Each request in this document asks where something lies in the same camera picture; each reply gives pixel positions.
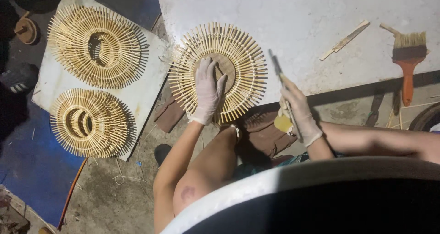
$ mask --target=hand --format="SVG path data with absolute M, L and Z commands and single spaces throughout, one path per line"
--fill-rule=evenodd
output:
M 214 79 L 214 67 L 211 57 L 200 60 L 200 67 L 195 73 L 195 91 L 197 93 L 198 106 L 192 116 L 190 122 L 195 120 L 204 125 L 209 125 L 212 116 L 217 110 L 217 106 L 223 95 L 223 85 L 226 80 L 226 74 L 220 77 L 216 82 Z
M 287 89 L 281 89 L 280 106 L 285 116 L 289 116 L 285 105 L 286 99 L 292 107 L 292 113 L 297 123 L 298 131 L 303 136 L 304 146 L 310 146 L 314 141 L 322 136 L 322 130 L 316 125 L 315 119 L 311 116 L 306 96 L 298 87 L 286 76 L 282 75 Z

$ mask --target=woven bamboo frame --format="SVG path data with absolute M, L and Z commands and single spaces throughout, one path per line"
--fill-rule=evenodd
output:
M 107 8 L 66 6 L 58 9 L 48 30 L 48 45 L 56 60 L 89 85 L 120 89 L 145 71 L 145 35 Z
M 135 121 L 127 106 L 100 90 L 69 89 L 52 105 L 52 131 L 68 152 L 107 158 L 129 151 L 135 142 Z
M 246 113 L 261 100 L 267 74 L 263 52 L 252 37 L 232 24 L 222 26 L 212 22 L 203 24 L 184 35 L 181 41 L 185 48 L 176 47 L 173 63 L 170 63 L 170 80 L 173 95 L 183 102 L 188 113 L 197 107 L 195 91 L 195 63 L 209 53 L 222 54 L 234 64 L 235 81 L 224 94 L 214 115 L 218 124 L 233 121 Z

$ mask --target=concrete floor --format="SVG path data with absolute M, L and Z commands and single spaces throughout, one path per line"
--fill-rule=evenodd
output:
M 160 24 L 154 32 L 164 37 L 166 32 Z M 417 76 L 413 105 L 440 101 L 440 73 L 429 73 Z M 388 121 L 393 99 L 392 91 L 399 89 L 401 80 L 380 82 L 368 86 L 355 87 L 349 90 L 335 91 L 332 93 L 312 96 L 309 102 L 323 121 L 339 124 L 363 125 L 370 112 L 371 96 L 375 88 L 383 88 L 388 93 L 385 95 L 379 109 L 380 115 L 377 127 L 384 127 Z M 170 96 L 168 83 L 160 93 L 157 105 L 165 102 Z M 410 121 L 427 106 L 404 109 L 402 121 L 404 129 L 409 127 Z M 78 184 L 82 189 L 75 188 L 69 208 L 66 213 L 66 226 L 61 233 L 153 233 L 153 196 L 152 185 L 157 173 L 157 164 L 154 159 L 154 148 L 159 144 L 173 145 L 183 132 L 187 118 L 184 117 L 176 125 L 170 134 L 165 134 L 155 127 L 152 116 L 147 121 L 139 144 L 135 147 L 133 156 L 129 162 L 123 162 L 115 158 L 89 159 L 83 169 Z M 394 118 L 393 124 L 398 124 L 399 118 Z M 204 146 L 217 134 L 217 129 L 212 125 L 206 127 L 196 144 L 193 158 Z M 281 152 L 281 154 L 297 155 L 305 149 L 298 142 Z M 143 178 L 146 182 L 140 182 L 125 178 L 113 179 L 120 175 L 118 164 L 124 176 Z M 25 204 L 16 197 L 13 199 L 14 206 L 31 221 L 29 233 L 37 233 L 45 224 L 31 212 Z

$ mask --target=person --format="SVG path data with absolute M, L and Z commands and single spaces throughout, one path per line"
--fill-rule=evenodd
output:
M 182 210 L 231 181 L 236 167 L 234 146 L 239 132 L 233 124 L 220 127 L 214 139 L 190 163 L 195 144 L 223 94 L 224 76 L 217 84 L 211 58 L 202 59 L 195 76 L 198 107 L 188 126 L 160 164 L 153 183 L 154 229 L 161 232 Z M 332 151 L 345 156 L 407 156 L 440 164 L 436 134 L 386 128 L 367 128 L 319 122 L 313 119 L 306 96 L 284 76 L 297 128 L 311 161 L 331 160 Z

